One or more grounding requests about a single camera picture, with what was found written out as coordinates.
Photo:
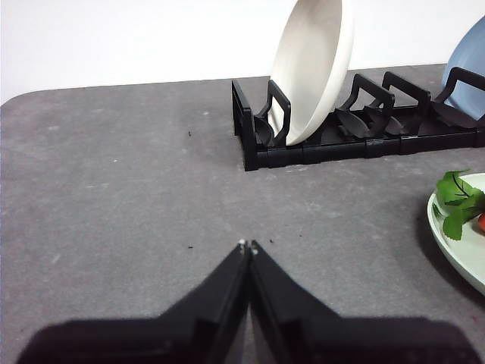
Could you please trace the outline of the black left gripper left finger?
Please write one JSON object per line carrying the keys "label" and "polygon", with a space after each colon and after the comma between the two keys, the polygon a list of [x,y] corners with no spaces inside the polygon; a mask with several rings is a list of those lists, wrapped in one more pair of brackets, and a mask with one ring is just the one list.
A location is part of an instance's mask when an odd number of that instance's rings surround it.
{"label": "black left gripper left finger", "polygon": [[154,318],[74,320],[35,333],[19,363],[235,362],[250,252],[239,242],[196,288]]}

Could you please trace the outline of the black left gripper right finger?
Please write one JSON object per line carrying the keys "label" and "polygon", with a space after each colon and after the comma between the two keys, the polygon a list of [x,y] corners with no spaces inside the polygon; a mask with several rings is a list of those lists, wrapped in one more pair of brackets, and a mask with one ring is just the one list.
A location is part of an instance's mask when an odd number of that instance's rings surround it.
{"label": "black left gripper right finger", "polygon": [[262,363],[478,363],[463,332],[420,317],[344,318],[249,243],[249,291]]}

